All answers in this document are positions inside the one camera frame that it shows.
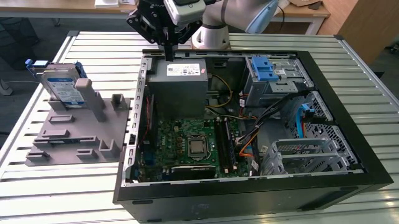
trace cable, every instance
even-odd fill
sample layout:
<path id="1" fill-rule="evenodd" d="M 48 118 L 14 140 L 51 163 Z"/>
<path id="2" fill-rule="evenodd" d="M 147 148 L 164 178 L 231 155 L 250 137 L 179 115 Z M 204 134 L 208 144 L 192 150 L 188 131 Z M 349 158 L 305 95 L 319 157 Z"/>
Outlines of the cable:
<path id="1" fill-rule="evenodd" d="M 286 23 L 286 12 L 285 12 L 285 10 L 282 9 L 282 7 L 281 6 L 278 6 L 279 8 L 281 8 L 281 10 L 282 10 L 282 13 L 283 13 L 283 22 L 282 22 L 282 25 L 281 25 L 281 29 L 279 29 L 279 31 L 278 31 L 278 33 L 282 31 L 282 29 L 283 29 L 283 26 L 285 26 L 285 23 Z"/>
<path id="2" fill-rule="evenodd" d="M 302 122 L 303 135 L 306 136 L 305 122 Z"/>
<path id="3" fill-rule="evenodd" d="M 311 109 L 309 107 L 307 104 L 302 104 L 301 107 L 298 108 L 298 111 L 297 111 L 297 115 L 295 115 L 295 123 L 297 123 L 297 130 L 298 130 L 298 136 L 299 138 L 305 138 L 305 124 L 303 124 L 303 121 L 302 121 L 302 112 L 314 112 L 314 109 Z"/>
<path id="4" fill-rule="evenodd" d="M 263 125 L 263 120 L 281 110 L 281 107 L 285 105 L 286 101 L 291 100 L 295 97 L 306 96 L 309 93 L 310 91 L 290 93 L 283 98 L 281 98 L 274 104 L 271 104 L 270 107 L 266 108 L 266 110 L 263 111 L 262 115 L 258 117 L 253 130 L 238 139 L 238 142 L 243 141 L 249 136 L 251 136 L 254 131 L 257 131 Z"/>
<path id="5" fill-rule="evenodd" d="M 247 142 L 247 144 L 242 148 L 242 151 L 239 151 L 241 156 L 253 156 L 251 154 L 245 154 L 243 151 L 246 150 L 247 146 L 250 145 L 251 141 L 254 140 L 254 138 L 257 137 L 258 134 L 259 134 L 259 131 L 253 135 L 250 141 Z"/>
<path id="6" fill-rule="evenodd" d="M 40 83 L 40 82 L 35 82 L 35 81 L 10 81 L 6 83 Z"/>
<path id="7" fill-rule="evenodd" d="M 228 118 L 235 118 L 235 119 L 239 119 L 239 120 L 249 120 L 247 118 L 241 118 L 241 117 L 237 117 L 237 116 L 233 116 L 233 115 L 223 115 L 220 113 L 218 113 L 214 109 L 211 108 L 206 108 L 208 111 L 212 112 L 212 114 L 215 114 L 216 116 L 220 116 L 220 117 L 228 117 Z"/>
<path id="8" fill-rule="evenodd" d="M 247 119 L 249 119 L 249 118 L 250 118 L 250 116 L 245 116 L 245 115 L 243 115 L 243 110 L 245 110 L 245 108 L 243 108 L 243 107 L 241 107 L 241 109 L 239 109 L 239 117 L 241 117 L 241 118 L 247 118 Z"/>
<path id="9" fill-rule="evenodd" d="M 140 144 L 143 144 L 144 139 L 146 139 L 146 135 L 147 135 L 148 130 L 150 130 L 150 109 L 148 108 L 150 108 L 150 100 L 148 100 L 148 97 L 147 97 L 147 129 L 146 129 Z"/>
<path id="10" fill-rule="evenodd" d="M 208 106 L 206 106 L 206 108 L 215 108 L 215 107 L 223 107 L 224 105 L 227 105 L 230 102 L 231 102 L 231 99 L 233 99 L 233 91 L 231 91 L 231 88 L 230 88 L 230 85 L 227 84 L 227 82 L 223 80 L 223 78 L 220 78 L 220 76 L 218 76 L 218 75 L 212 75 L 212 76 L 215 76 L 223 83 L 224 83 L 224 85 L 227 86 L 227 88 L 228 88 L 228 92 L 230 92 L 230 98 L 228 98 L 228 101 L 226 102 L 226 103 L 223 103 L 223 104 L 219 104 L 219 105 L 208 105 Z"/>

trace yellow wire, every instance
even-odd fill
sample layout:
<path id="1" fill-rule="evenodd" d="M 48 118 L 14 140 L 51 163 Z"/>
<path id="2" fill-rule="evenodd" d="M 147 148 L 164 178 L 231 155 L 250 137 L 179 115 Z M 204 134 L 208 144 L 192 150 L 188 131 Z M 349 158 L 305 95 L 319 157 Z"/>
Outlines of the yellow wire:
<path id="1" fill-rule="evenodd" d="M 214 106 L 206 106 L 206 107 L 211 107 L 211 108 L 224 106 L 226 104 L 228 104 L 231 102 L 231 99 L 233 99 L 233 91 L 231 91 L 230 85 L 227 84 L 227 82 L 224 81 L 224 79 L 220 78 L 220 76 L 218 76 L 218 75 L 212 75 L 212 76 L 218 77 L 220 79 L 220 81 L 224 83 L 224 85 L 227 86 L 228 92 L 230 92 L 230 98 L 228 98 L 228 101 L 226 103 L 223 103 L 223 104 L 214 105 Z"/>

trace chair leg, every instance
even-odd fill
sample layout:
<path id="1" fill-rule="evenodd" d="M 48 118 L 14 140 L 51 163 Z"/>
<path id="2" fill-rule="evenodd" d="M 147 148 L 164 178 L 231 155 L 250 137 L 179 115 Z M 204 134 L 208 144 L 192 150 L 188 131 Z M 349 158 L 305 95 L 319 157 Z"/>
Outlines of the chair leg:
<path id="1" fill-rule="evenodd" d="M 51 18 L 51 20 L 52 20 L 52 24 L 55 25 L 55 27 L 59 27 L 62 25 L 60 18 Z"/>

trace black cable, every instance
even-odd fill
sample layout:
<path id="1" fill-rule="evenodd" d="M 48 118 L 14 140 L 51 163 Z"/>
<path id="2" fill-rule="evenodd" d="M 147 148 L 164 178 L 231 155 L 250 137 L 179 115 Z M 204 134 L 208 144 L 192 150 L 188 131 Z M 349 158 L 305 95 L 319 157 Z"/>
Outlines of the black cable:
<path id="1" fill-rule="evenodd" d="M 283 22 L 282 22 L 282 25 L 281 25 L 281 29 L 279 29 L 279 31 L 278 31 L 278 33 L 282 31 L 282 29 L 283 29 L 283 26 L 285 26 L 285 23 L 286 23 L 286 12 L 285 12 L 285 10 L 282 9 L 282 7 L 281 6 L 278 6 L 279 8 L 281 8 L 281 10 L 282 10 L 282 13 L 283 13 Z"/>
<path id="2" fill-rule="evenodd" d="M 249 133 L 243 137 L 241 137 L 239 141 L 245 140 L 249 136 L 251 136 L 255 133 L 255 131 L 263 125 L 263 120 L 266 118 L 269 118 L 270 116 L 273 116 L 277 112 L 279 112 L 279 110 L 282 109 L 282 106 L 286 104 L 286 102 L 289 100 L 291 100 L 293 98 L 299 97 L 299 96 L 306 96 L 309 93 L 310 93 L 310 91 L 290 93 L 283 98 L 281 98 L 275 103 L 273 103 L 267 107 L 267 109 L 263 111 L 262 115 L 258 117 L 255 124 L 254 124 L 254 128 L 251 129 L 251 131 L 249 131 Z"/>

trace cardboard box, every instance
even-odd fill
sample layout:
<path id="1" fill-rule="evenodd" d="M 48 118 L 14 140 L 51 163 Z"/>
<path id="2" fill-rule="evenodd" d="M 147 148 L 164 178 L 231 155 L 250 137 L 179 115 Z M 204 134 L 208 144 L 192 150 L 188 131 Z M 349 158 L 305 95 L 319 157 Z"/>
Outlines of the cardboard box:
<path id="1" fill-rule="evenodd" d="M 120 4 L 136 5 L 139 0 L 119 0 Z"/>
<path id="2" fill-rule="evenodd" d="M 301 6 L 307 6 L 311 5 L 317 2 L 319 2 L 321 0 L 289 0 L 294 5 L 297 5 L 298 7 Z"/>

